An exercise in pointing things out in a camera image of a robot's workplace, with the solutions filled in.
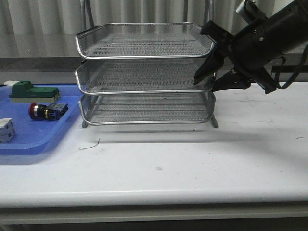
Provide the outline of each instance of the white cube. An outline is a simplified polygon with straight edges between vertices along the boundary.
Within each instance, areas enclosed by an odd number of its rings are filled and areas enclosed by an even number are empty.
[[[9,142],[15,135],[14,123],[10,118],[0,119],[0,143]]]

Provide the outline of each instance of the electrical component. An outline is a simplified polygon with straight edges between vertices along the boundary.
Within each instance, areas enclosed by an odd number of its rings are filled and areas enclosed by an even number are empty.
[[[15,133],[14,123],[11,118],[0,119],[0,143],[9,142]]]
[[[31,103],[29,116],[31,119],[59,120],[68,110],[67,103],[52,103],[49,106]]]
[[[13,103],[31,103],[33,101],[53,103],[60,99],[59,89],[56,87],[34,87],[30,81],[7,82],[12,87],[9,95]]]
[[[249,25],[236,35],[212,21],[202,27],[201,34],[209,36],[216,45],[205,63],[196,71],[194,84],[221,69],[224,59],[228,57],[234,68],[215,81],[212,91],[246,89],[251,82],[258,83],[266,94],[277,88],[287,88],[301,72],[307,58],[308,45],[299,65],[283,86],[279,84],[281,68],[273,79],[264,65],[277,58],[282,59],[283,65],[286,61],[283,54],[308,41],[308,0],[295,0],[270,18],[251,0],[244,0],[237,11],[245,15],[243,18]]]

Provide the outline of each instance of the green electronic component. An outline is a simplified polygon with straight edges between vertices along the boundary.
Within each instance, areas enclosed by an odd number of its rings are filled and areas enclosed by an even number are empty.
[[[19,81],[12,86],[10,98],[13,103],[52,103],[60,99],[60,92],[56,87],[34,87],[30,81]]]

